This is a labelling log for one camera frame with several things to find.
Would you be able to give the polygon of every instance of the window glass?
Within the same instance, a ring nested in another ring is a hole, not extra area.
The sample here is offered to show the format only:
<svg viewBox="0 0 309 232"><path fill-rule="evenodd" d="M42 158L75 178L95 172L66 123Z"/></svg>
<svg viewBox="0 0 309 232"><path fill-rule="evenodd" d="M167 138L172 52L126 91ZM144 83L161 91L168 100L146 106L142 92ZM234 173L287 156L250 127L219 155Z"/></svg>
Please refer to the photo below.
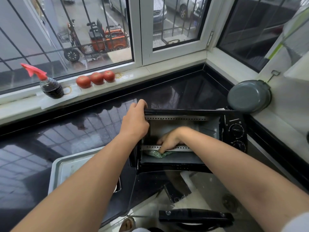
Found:
<svg viewBox="0 0 309 232"><path fill-rule="evenodd" d="M308 0L235 0L218 47L260 72L283 25Z"/></svg>
<svg viewBox="0 0 309 232"><path fill-rule="evenodd" d="M153 50L199 40L211 0L154 0Z"/></svg>
<svg viewBox="0 0 309 232"><path fill-rule="evenodd" d="M126 0L0 4L0 94L37 85L20 63L62 79L133 60Z"/></svg>

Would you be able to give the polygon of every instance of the red spray nozzle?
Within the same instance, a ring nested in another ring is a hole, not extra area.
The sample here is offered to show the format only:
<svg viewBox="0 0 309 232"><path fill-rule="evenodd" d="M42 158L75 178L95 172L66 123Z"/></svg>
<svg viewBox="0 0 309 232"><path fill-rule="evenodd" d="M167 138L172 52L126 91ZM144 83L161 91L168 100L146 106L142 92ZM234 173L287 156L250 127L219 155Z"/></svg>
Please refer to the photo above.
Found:
<svg viewBox="0 0 309 232"><path fill-rule="evenodd" d="M38 69L37 67L31 66L25 63L21 63L20 65L27 70L30 77L33 76L33 74L36 74L39 80L47 80L48 78L46 76L47 72L44 72L41 69Z"/></svg>

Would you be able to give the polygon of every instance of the person's left hand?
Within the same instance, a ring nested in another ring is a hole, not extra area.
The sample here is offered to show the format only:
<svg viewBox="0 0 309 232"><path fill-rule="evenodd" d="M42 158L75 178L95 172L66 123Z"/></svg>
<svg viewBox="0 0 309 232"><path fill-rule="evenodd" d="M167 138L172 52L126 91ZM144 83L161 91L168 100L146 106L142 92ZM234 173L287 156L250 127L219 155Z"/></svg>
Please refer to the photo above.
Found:
<svg viewBox="0 0 309 232"><path fill-rule="evenodd" d="M145 120L144 108L147 108L147 103L142 99L137 104L130 105L127 114L122 119L119 134L126 135L136 142L147 134L149 123Z"/></svg>

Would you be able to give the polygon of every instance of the red tomato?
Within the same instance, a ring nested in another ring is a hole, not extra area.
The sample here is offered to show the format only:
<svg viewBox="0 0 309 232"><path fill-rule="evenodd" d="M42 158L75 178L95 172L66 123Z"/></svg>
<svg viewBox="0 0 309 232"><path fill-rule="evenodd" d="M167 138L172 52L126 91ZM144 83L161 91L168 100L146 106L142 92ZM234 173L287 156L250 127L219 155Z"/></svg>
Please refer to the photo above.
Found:
<svg viewBox="0 0 309 232"><path fill-rule="evenodd" d="M108 70L108 71L105 71L103 73L103 76L104 76L104 79L107 81L107 82L114 82L115 81L115 74Z"/></svg>
<svg viewBox="0 0 309 232"><path fill-rule="evenodd" d="M91 87L91 80L87 76L79 76L76 79L76 84L83 89L87 89Z"/></svg>
<svg viewBox="0 0 309 232"><path fill-rule="evenodd" d="M92 83L95 85L103 85L104 84L104 76L102 73L94 72L90 75L90 79Z"/></svg>

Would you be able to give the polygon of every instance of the window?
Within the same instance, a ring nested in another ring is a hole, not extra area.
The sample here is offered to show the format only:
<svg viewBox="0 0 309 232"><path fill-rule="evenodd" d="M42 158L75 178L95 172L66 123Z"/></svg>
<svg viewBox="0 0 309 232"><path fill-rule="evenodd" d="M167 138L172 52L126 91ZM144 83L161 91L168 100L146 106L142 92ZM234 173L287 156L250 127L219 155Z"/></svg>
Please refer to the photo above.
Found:
<svg viewBox="0 0 309 232"><path fill-rule="evenodd" d="M260 72L283 25L308 0L235 0L218 47Z"/></svg>
<svg viewBox="0 0 309 232"><path fill-rule="evenodd" d="M0 21L0 94L38 84L20 63L63 79L134 61L127 0L0 4L1 13L8 16Z"/></svg>
<svg viewBox="0 0 309 232"><path fill-rule="evenodd" d="M140 0L143 65L205 50L221 2Z"/></svg>

